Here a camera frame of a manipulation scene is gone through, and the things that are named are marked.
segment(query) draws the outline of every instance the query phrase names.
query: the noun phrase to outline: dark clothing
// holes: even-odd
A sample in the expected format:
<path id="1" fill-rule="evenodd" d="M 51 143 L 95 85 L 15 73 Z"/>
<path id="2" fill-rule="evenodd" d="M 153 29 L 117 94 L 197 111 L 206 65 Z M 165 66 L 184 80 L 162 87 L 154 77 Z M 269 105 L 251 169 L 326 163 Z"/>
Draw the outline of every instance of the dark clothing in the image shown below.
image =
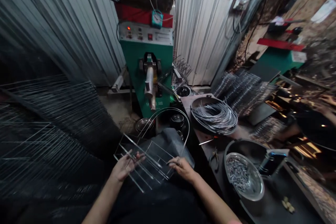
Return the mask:
<path id="1" fill-rule="evenodd" d="M 311 142 L 330 150 L 336 150 L 336 128 L 321 113 L 308 111 L 295 114 L 294 118 L 303 135 Z"/>
<path id="2" fill-rule="evenodd" d="M 176 177 L 144 194 L 134 185 L 123 186 L 109 223 L 208 223 L 195 196 L 192 186 Z"/>

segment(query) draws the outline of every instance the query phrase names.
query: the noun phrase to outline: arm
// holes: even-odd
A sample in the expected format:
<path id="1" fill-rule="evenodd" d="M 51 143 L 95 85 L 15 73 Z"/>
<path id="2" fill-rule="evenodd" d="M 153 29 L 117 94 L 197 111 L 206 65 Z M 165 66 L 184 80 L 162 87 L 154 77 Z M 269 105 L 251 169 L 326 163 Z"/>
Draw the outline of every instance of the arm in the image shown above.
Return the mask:
<path id="1" fill-rule="evenodd" d="M 138 162 L 144 159 L 137 153 L 136 156 L 138 161 L 134 162 L 129 157 L 130 152 L 120 158 L 114 166 L 110 177 L 82 224 L 105 224 L 107 222 L 125 178 L 134 170 Z"/>
<path id="2" fill-rule="evenodd" d="M 315 107 L 318 112 L 320 112 L 327 119 L 329 119 L 329 121 L 331 121 L 331 123 L 336 127 L 336 115 L 334 115 L 334 113 L 332 113 L 329 108 L 321 104 L 316 104 Z"/>
<path id="3" fill-rule="evenodd" d="M 240 223 L 238 217 L 217 193 L 195 172 L 185 158 L 176 157 L 170 160 L 169 166 L 175 169 L 182 178 L 193 185 L 205 208 L 217 224 Z"/>

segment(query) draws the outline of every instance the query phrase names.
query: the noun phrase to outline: white corrugated sheet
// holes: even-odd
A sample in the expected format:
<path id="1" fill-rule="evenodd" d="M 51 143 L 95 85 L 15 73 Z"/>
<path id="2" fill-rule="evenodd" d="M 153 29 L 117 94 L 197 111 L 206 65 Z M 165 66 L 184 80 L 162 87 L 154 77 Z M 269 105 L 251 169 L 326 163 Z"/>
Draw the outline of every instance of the white corrugated sheet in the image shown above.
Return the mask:
<path id="1" fill-rule="evenodd" d="M 211 84 L 233 35 L 232 1 L 176 0 L 176 55 L 195 70 L 189 76 L 190 85 Z"/>
<path id="2" fill-rule="evenodd" d="M 177 55 L 195 70 L 189 84 L 211 83 L 232 36 L 231 3 L 176 0 Z M 110 0 L 0 0 L 0 34 L 14 47 L 42 49 L 98 86 L 111 86 L 125 65 L 117 20 Z"/>
<path id="3" fill-rule="evenodd" d="M 16 47 L 41 48 L 63 69 L 112 86 L 124 56 L 110 0 L 0 0 L 0 33 Z"/>

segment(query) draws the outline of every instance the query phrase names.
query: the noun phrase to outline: red object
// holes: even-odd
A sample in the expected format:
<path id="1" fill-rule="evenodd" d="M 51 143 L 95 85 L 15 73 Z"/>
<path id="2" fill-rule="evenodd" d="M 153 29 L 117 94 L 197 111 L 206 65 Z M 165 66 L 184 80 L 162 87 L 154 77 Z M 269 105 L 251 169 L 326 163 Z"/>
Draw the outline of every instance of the red object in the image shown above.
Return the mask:
<path id="1" fill-rule="evenodd" d="M 142 23 L 144 25 L 152 24 L 152 10 L 141 10 L 121 3 L 115 3 L 114 6 L 119 20 Z M 173 28 L 173 19 L 171 17 L 172 15 L 163 13 L 162 27 Z"/>
<path id="2" fill-rule="evenodd" d="M 285 50 L 291 50 L 291 51 L 302 51 L 302 49 L 305 47 L 302 44 L 293 44 L 293 43 L 288 43 L 286 41 L 281 41 L 281 40 L 271 40 L 268 38 L 260 38 L 257 42 L 257 44 L 261 44 L 264 46 L 269 46 L 269 47 L 275 47 L 279 49 L 285 49 Z"/>

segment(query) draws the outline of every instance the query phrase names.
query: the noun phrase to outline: welding machine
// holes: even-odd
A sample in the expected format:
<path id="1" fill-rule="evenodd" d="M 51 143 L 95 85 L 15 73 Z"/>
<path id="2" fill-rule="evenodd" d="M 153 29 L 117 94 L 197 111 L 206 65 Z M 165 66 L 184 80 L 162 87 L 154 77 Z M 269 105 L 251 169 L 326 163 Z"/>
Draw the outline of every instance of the welding machine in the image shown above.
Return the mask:
<path id="1" fill-rule="evenodd" d="M 169 107 L 170 95 L 157 85 L 158 78 L 173 63 L 173 19 L 166 13 L 145 11 L 120 3 L 118 37 L 144 118 Z M 164 80 L 171 86 L 171 75 Z"/>

